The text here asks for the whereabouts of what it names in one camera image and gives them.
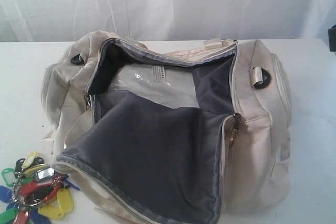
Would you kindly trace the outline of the cream fabric duffel bag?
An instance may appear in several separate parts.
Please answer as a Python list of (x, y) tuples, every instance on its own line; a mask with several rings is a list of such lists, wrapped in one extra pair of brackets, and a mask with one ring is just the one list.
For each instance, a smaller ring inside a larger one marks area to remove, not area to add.
[[(199, 108), (172, 109), (118, 90), (98, 96), (133, 63), (190, 69)], [(105, 31), (73, 43), (46, 69), (41, 102), (52, 167), (102, 211), (135, 223), (217, 223), (289, 192), (291, 94), (260, 40), (213, 39), (161, 54)]]

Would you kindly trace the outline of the colourful key tag bunch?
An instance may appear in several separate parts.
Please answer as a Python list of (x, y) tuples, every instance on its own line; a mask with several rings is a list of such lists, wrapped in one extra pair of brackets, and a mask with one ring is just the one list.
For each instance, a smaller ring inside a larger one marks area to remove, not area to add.
[(52, 223), (73, 212), (71, 192), (80, 187), (55, 171), (38, 152), (1, 170), (1, 223)]

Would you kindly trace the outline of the clear plastic wrapped package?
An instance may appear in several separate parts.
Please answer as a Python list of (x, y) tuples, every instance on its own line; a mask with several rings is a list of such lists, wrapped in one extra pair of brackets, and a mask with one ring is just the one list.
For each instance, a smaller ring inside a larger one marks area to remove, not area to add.
[(97, 97), (103, 114), (113, 107), (108, 99), (118, 90), (172, 109), (200, 107), (190, 69), (139, 63), (122, 67), (112, 78), (107, 92)]

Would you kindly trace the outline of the dark object at right edge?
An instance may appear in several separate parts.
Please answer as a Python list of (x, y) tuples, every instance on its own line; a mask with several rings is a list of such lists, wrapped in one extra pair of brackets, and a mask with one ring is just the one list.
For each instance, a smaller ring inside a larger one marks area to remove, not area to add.
[(330, 51), (336, 53), (336, 25), (328, 29), (328, 45)]

